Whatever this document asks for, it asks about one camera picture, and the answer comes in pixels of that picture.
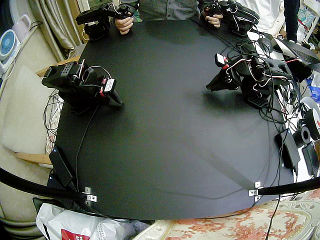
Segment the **person's left hand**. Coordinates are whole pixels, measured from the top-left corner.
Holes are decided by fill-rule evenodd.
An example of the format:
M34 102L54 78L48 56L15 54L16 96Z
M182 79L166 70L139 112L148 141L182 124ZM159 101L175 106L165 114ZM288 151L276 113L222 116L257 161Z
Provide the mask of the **person's left hand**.
M219 28L221 26L221 19L223 18L222 14L214 14L213 16L206 15L205 20L215 28Z

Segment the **person's right hand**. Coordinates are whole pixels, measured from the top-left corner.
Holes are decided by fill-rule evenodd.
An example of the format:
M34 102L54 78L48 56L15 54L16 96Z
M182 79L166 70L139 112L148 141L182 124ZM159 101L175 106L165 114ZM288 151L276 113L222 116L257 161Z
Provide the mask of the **person's right hand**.
M133 17L126 17L124 19L115 19L115 26L121 35L126 35L134 25Z

